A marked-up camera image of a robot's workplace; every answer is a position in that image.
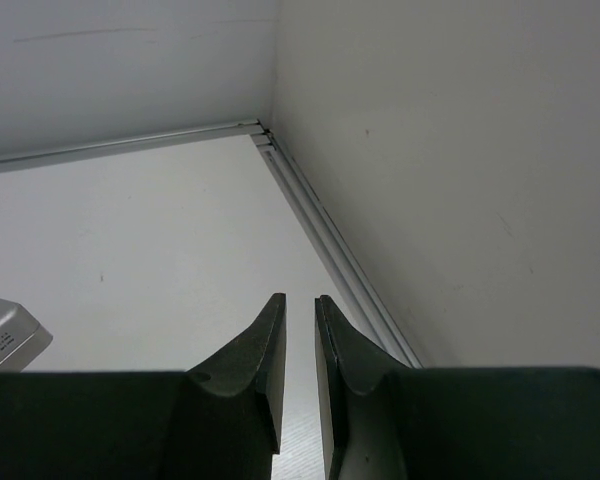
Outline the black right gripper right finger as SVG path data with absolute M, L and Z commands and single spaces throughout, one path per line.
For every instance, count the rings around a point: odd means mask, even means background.
M 326 477 L 405 479 L 391 383 L 403 364 L 360 333 L 328 295 L 315 300 L 315 356 Z

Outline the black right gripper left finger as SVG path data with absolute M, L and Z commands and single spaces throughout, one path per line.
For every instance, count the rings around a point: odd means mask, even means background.
M 246 393 L 274 454 L 281 450 L 286 366 L 286 295 L 274 293 L 255 320 L 187 376 L 215 398 Z

